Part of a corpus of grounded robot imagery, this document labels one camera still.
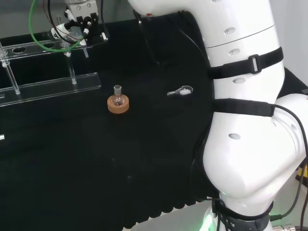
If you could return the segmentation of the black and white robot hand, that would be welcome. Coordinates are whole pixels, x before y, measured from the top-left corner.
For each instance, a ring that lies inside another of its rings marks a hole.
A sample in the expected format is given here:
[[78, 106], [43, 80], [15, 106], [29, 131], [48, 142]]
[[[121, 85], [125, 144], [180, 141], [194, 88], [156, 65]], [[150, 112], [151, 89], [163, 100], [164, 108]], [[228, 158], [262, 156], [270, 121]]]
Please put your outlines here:
[[49, 32], [53, 40], [65, 40], [68, 43], [80, 41], [81, 46], [93, 46], [105, 43], [109, 33], [104, 23], [99, 23], [99, 8], [95, 0], [66, 0], [64, 16], [66, 23], [53, 26]]

